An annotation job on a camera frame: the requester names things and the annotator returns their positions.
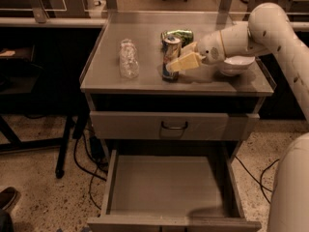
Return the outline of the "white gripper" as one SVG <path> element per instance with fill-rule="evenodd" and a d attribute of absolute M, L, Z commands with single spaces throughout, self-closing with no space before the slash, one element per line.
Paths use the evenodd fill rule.
<path fill-rule="evenodd" d="M 215 31 L 201 38 L 198 43 L 193 42 L 184 46 L 181 56 L 167 64 L 167 71 L 174 73 L 196 69 L 202 65 L 202 62 L 212 65 L 223 62 L 225 59 L 221 32 Z"/>

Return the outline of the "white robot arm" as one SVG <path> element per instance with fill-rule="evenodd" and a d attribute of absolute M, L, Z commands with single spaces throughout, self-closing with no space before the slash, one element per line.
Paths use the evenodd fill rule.
<path fill-rule="evenodd" d="M 257 6 L 246 22 L 214 31 L 184 48 L 167 64 L 177 72 L 212 65 L 234 56 L 271 53 L 309 121 L 309 48 L 295 34 L 284 10 Z M 309 133 L 294 140 L 280 157 L 274 177 L 267 232 L 309 232 Z"/>

